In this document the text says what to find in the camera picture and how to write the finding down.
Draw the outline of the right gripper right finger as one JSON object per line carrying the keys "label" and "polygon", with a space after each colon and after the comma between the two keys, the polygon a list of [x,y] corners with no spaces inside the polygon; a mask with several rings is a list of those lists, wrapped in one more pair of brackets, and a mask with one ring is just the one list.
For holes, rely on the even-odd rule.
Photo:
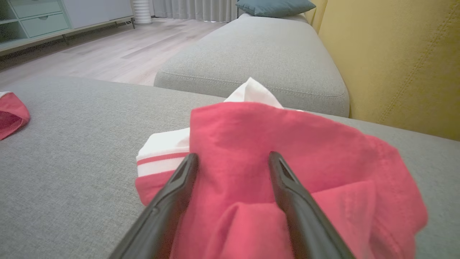
{"label": "right gripper right finger", "polygon": [[270,179],[296,259],[353,259],[349,247],[284,158],[269,154]]}

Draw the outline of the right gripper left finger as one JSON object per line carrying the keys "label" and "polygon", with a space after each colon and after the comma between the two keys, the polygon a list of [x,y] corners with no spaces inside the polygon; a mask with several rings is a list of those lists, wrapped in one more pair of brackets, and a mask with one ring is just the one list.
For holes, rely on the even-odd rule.
{"label": "right gripper left finger", "polygon": [[110,254],[111,259],[170,257],[181,215],[191,199],[198,167],[198,155],[188,154]]}

